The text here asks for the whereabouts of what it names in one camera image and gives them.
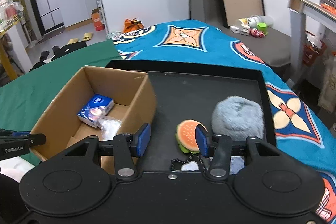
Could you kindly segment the black heart fabric pouch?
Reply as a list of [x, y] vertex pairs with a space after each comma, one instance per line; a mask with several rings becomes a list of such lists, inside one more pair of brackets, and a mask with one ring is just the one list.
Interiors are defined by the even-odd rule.
[[170, 170], [172, 172], [179, 171], [202, 171], [209, 169], [212, 158], [205, 158], [199, 154], [190, 154], [186, 160], [173, 159], [171, 160]]

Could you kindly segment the orange cardboard box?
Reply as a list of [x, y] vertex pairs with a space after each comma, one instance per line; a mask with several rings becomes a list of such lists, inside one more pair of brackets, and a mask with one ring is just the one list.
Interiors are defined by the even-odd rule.
[[93, 9], [91, 12], [91, 19], [96, 31], [102, 31], [105, 29], [105, 25], [102, 21], [102, 17], [100, 15], [100, 9]]

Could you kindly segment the blue denim fabric piece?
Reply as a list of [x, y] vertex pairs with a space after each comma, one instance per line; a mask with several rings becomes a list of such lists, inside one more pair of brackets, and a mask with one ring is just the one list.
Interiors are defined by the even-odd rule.
[[231, 157], [230, 162], [230, 175], [237, 174], [238, 171], [245, 167], [244, 159], [240, 156]]

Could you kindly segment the blue tissue pack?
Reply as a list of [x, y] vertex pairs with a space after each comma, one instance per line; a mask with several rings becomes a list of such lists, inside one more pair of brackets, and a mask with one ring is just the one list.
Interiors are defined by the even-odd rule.
[[96, 128], [97, 120], [106, 116], [114, 107], [113, 98], [95, 94], [77, 113], [77, 117], [83, 123]]

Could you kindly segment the grey desk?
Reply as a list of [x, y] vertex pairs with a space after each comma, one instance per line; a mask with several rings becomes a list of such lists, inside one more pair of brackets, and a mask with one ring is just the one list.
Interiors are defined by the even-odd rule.
[[309, 0], [289, 0], [290, 14], [290, 77], [288, 85], [294, 86], [307, 71], [303, 66], [303, 47], [306, 32], [321, 40], [326, 30], [335, 32], [335, 15], [321, 5]]

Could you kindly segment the black shallow tray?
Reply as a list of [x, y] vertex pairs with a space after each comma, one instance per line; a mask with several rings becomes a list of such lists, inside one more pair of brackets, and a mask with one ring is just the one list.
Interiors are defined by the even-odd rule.
[[137, 168], [168, 171], [171, 160], [185, 160], [175, 139], [177, 125], [193, 119], [211, 129], [218, 102], [240, 96], [258, 103], [264, 113], [264, 140], [276, 145], [271, 107], [261, 71], [172, 61], [112, 60], [108, 68], [146, 72], [157, 98], [151, 139]]

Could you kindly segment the yellow table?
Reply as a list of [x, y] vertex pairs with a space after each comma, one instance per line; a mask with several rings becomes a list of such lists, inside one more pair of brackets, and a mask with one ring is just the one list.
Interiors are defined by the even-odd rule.
[[11, 81], [18, 78], [18, 74], [12, 66], [14, 63], [23, 74], [20, 66], [15, 62], [10, 52], [13, 50], [13, 43], [7, 35], [8, 30], [21, 21], [22, 17], [15, 16], [4, 26], [1, 26], [1, 65]]

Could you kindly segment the green lidded cup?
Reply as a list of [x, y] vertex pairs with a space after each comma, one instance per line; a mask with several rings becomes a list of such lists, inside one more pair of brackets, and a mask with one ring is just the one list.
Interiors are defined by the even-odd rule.
[[268, 31], [267, 31], [268, 25], [264, 22], [259, 22], [257, 24], [257, 29], [262, 32], [264, 35], [267, 35]]

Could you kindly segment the white kitchen cabinet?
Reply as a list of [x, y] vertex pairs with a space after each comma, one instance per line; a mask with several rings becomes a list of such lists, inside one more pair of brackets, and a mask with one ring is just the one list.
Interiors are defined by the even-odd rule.
[[96, 0], [57, 0], [65, 27], [91, 19]]

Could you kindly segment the burger plush toy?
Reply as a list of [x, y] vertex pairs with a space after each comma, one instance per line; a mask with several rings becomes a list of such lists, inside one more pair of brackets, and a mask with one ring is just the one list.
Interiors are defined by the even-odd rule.
[[175, 138], [178, 142], [179, 148], [183, 153], [199, 153], [199, 148], [195, 140], [195, 129], [197, 125], [203, 125], [199, 121], [192, 119], [184, 120], [177, 125], [177, 132]]

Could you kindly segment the cream fleece blanket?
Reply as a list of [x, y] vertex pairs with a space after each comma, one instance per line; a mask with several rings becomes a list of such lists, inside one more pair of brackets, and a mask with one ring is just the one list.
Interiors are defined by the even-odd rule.
[[20, 182], [22, 177], [34, 166], [22, 159], [21, 157], [13, 157], [11, 159], [5, 159], [0, 161], [1, 174]]

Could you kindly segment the black laptop bag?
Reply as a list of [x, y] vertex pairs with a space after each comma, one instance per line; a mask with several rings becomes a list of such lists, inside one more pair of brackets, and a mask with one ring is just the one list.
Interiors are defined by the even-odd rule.
[[52, 50], [53, 50], [54, 56], [52, 57], [51, 61], [54, 61], [60, 57], [63, 57], [71, 52], [80, 50], [86, 46], [87, 46], [86, 42], [76, 42], [72, 44], [67, 44], [67, 45], [62, 46], [61, 48], [59, 48], [58, 46], [53, 46]]

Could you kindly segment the blue patterned blanket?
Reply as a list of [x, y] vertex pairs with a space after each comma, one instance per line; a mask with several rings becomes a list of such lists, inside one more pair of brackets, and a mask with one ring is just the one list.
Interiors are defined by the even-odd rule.
[[322, 176], [325, 193], [317, 214], [335, 223], [335, 137], [265, 61], [239, 39], [187, 19], [112, 36], [125, 60], [161, 60], [223, 65], [262, 71], [270, 98], [277, 145]]

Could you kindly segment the orange bag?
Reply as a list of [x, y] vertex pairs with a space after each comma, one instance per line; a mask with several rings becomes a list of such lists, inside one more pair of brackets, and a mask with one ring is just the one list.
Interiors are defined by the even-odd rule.
[[143, 28], [144, 25], [142, 24], [141, 20], [138, 20], [136, 18], [126, 19], [123, 25], [123, 33], [132, 32]]

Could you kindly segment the grey fluffy plush ball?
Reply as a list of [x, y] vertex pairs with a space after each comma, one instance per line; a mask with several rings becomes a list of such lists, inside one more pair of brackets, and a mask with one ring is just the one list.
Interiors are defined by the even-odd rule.
[[218, 102], [211, 117], [212, 131], [227, 135], [234, 141], [246, 141], [249, 136], [264, 137], [264, 113], [261, 106], [239, 96]]

